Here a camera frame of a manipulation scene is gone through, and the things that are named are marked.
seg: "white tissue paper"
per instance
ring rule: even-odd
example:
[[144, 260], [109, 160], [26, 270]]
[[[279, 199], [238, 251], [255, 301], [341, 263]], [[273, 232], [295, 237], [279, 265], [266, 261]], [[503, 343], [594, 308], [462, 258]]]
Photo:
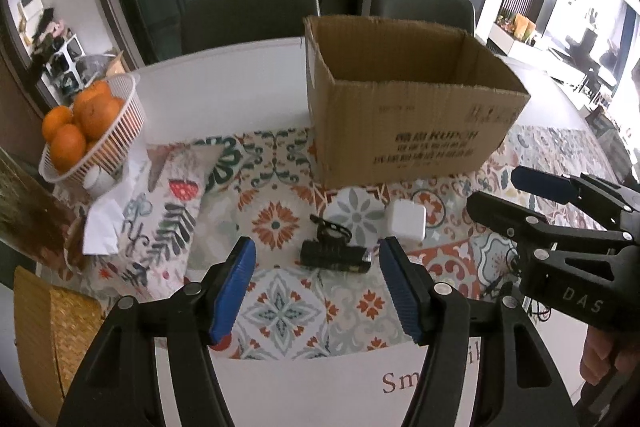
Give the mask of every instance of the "white tissue paper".
[[142, 136], [134, 140], [122, 169], [122, 181], [95, 200], [89, 209], [84, 227], [85, 255], [118, 253], [118, 236], [124, 221], [124, 208], [129, 203], [136, 182], [149, 161]]

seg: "orange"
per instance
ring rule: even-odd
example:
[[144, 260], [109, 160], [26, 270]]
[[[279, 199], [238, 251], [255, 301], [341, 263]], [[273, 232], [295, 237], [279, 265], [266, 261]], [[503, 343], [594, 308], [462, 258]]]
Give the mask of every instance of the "orange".
[[[124, 98], [120, 98], [119, 96], [116, 96], [115, 99], [118, 100], [118, 104], [120, 104], [120, 112], [123, 112], [124, 105], [127, 103], [127, 101], [124, 100]], [[132, 122], [132, 114], [125, 116], [124, 121], [129, 125], [129, 127], [135, 127], [135, 125]]]
[[73, 124], [63, 125], [51, 143], [51, 162], [63, 174], [76, 165], [86, 152], [86, 140], [82, 132]]
[[98, 140], [120, 113], [120, 103], [110, 94], [97, 94], [80, 113], [80, 124], [89, 140]]
[[47, 143], [51, 143], [58, 130], [63, 125], [71, 123], [73, 117], [74, 115], [71, 112], [71, 109], [64, 105], [59, 105], [58, 107], [51, 109], [47, 113], [47, 116], [44, 117], [44, 120], [42, 120], [42, 136]]
[[[91, 147], [94, 146], [97, 143], [97, 141], [94, 142], [90, 142], [89, 144], [87, 144], [87, 152], [91, 151]], [[110, 136], [109, 139], [102, 144], [102, 146], [100, 147], [100, 149], [95, 150], [92, 155], [91, 155], [91, 159], [88, 161], [89, 165], [94, 165], [94, 164], [99, 164], [100, 162], [104, 162], [105, 160], [107, 160], [107, 158], [114, 158], [118, 156], [118, 148], [116, 147], [116, 141], [114, 140], [113, 136]]]
[[96, 80], [90, 86], [85, 87], [74, 100], [74, 113], [76, 114], [76, 120], [81, 119], [82, 110], [85, 108], [86, 104], [94, 97], [99, 94], [108, 94], [111, 96], [111, 89], [109, 88], [109, 84], [104, 80]]

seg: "small white bottle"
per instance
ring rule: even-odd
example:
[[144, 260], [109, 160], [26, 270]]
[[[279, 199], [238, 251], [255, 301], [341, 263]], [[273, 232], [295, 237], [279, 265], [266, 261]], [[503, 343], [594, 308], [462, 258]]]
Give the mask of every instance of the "small white bottle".
[[115, 182], [116, 180], [114, 180], [107, 171], [99, 165], [94, 165], [84, 175], [82, 186], [95, 201], [101, 195], [108, 192]]

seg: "das logo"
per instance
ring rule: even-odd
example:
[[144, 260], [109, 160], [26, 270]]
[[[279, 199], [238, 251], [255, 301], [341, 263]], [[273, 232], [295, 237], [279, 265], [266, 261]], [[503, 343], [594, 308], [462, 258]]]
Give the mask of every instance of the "das logo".
[[571, 287], [567, 287], [564, 291], [564, 295], [562, 295], [563, 301], [568, 301], [576, 306], [582, 307], [584, 310], [589, 311], [591, 313], [598, 313], [604, 304], [604, 301], [599, 299], [597, 301], [593, 301], [589, 299], [589, 295], [584, 294], [576, 294], [575, 290]]

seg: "fabric pillow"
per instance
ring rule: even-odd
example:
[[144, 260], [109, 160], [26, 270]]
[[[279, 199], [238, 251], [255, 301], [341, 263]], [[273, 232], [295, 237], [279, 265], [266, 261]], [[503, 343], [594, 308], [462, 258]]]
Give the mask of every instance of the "fabric pillow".
[[118, 254], [96, 258], [95, 290], [149, 301], [184, 285], [200, 202], [222, 152], [222, 145], [187, 144], [147, 151], [124, 209]]

